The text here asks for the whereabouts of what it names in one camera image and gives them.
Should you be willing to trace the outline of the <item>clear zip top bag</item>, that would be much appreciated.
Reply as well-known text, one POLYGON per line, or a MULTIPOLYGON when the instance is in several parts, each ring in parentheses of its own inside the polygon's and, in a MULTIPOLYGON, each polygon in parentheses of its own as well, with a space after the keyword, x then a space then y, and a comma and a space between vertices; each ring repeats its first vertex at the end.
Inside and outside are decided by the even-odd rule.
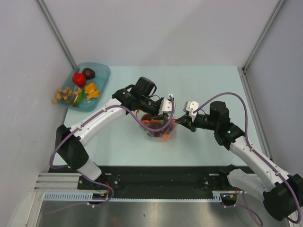
MULTIPOLYGON (((150 129, 158 130, 162 128, 167 122, 170 116, 164 114, 163 117, 151 117, 148 113, 137 110, 135 116, 140 120, 142 124, 150 129)), ((175 118, 172 118, 169 125, 161 131, 151 131, 146 130, 140 125, 140 128, 144 131, 148 138, 158 141, 168 141, 176 138, 177 135, 177 124, 175 123, 175 118)))

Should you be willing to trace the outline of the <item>purple grape bunch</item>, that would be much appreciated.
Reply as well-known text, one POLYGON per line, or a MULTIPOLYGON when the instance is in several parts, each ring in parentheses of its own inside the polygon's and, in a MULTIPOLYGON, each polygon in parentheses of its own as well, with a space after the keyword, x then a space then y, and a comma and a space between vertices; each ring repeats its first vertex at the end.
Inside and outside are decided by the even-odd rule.
POLYGON ((148 131, 147 134, 150 137, 153 138, 162 138, 165 134, 171 134, 175 128, 175 125, 173 123, 170 123, 165 129, 159 130, 162 128, 166 122, 150 122, 148 124, 148 127, 157 131, 148 131))

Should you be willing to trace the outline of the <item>dark red plum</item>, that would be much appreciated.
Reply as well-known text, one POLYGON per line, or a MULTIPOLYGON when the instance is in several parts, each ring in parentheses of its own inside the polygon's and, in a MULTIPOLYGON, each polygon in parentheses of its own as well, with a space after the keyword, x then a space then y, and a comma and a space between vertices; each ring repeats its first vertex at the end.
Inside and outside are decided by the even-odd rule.
POLYGON ((148 113, 144 114, 141 117, 141 121, 149 121, 149 120, 151 120, 151 116, 148 113))

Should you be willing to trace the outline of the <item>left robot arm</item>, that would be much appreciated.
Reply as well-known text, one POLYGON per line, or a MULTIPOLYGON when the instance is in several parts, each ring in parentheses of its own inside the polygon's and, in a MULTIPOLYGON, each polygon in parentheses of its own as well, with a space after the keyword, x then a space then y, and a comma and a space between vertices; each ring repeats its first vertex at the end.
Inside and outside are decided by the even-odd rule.
POLYGON ((140 77, 136 84, 129 85, 116 91, 111 99, 99 110, 79 123, 66 127, 61 125, 56 130, 56 145, 50 159, 50 167, 59 169, 53 165, 55 154, 58 154, 66 163, 66 167, 80 173, 88 179, 88 183, 94 189, 101 188, 105 178, 101 169, 89 158, 85 147, 108 124, 126 116, 134 115, 134 111, 141 110, 151 117, 168 117, 168 121, 162 129, 172 122, 175 111, 173 95, 168 98, 152 100, 157 87, 151 80, 140 77))

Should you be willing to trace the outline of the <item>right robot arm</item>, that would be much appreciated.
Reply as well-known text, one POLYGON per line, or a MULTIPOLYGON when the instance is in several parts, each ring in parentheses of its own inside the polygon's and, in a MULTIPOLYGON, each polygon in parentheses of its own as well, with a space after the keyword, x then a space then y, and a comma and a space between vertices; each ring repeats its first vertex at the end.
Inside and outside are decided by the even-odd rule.
POLYGON ((247 141, 245 132, 231 122, 225 102, 212 102, 209 114, 199 114, 197 111, 197 102, 186 102, 185 114, 176 123, 192 132, 198 128, 213 131, 217 143, 239 157, 255 173, 255 176, 251 176, 229 165, 221 171, 219 186, 224 190, 237 187, 249 193, 261 201, 266 211, 278 221, 289 218, 294 212, 301 219, 303 178, 299 174, 290 175, 255 149, 247 141))

